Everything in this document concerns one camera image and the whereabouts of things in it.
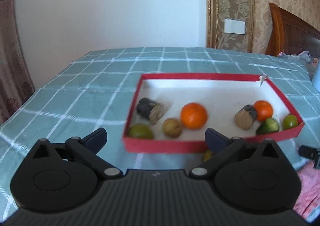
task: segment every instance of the light switch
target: light switch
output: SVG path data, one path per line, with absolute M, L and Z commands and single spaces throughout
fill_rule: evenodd
M 244 21 L 224 19 L 225 33 L 245 34 L 244 27 L 245 27 Z

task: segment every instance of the orange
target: orange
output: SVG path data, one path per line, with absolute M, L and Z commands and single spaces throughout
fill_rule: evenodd
M 266 101 L 256 101 L 253 105 L 256 109 L 258 116 L 257 120 L 264 122 L 267 118 L 271 118 L 273 115 L 273 108 L 270 103 Z
M 188 129 L 201 129 L 207 122 L 208 115 L 201 104 L 189 103 L 183 106 L 180 119 Z

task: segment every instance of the gold picture frame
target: gold picture frame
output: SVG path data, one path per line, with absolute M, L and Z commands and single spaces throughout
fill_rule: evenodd
M 248 2 L 249 6 L 249 16 L 250 17 L 250 24 L 249 24 L 249 31 L 248 31 L 248 47 L 247 52 L 252 52 L 253 48 L 253 35 L 254 35 L 254 25 L 256 21 L 256 0 L 250 0 Z
M 217 48 L 219 0 L 207 0 L 207 48 Z

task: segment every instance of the teal plaid bed sheet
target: teal plaid bed sheet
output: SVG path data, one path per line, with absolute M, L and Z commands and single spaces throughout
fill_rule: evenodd
M 290 99 L 305 126 L 295 139 L 279 142 L 296 169 L 306 159 L 299 145 L 320 147 L 320 93 L 310 79 L 315 69 L 299 61 L 209 48 L 127 48 L 93 51 L 73 61 L 0 126 L 0 221 L 16 209 L 9 184 L 39 138 L 52 143 L 84 137 L 104 127 L 108 141 L 98 155 L 127 169 L 189 170 L 201 154 L 135 154 L 121 140 L 137 81 L 143 73 L 206 72 L 266 74 Z M 319 214 L 315 210 L 309 217 Z

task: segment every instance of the pink blanket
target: pink blanket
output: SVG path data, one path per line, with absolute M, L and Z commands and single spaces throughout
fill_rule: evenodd
M 298 175 L 302 189 L 293 209 L 306 219 L 320 205 L 320 169 L 314 169 L 313 162 L 309 162 L 298 171 Z

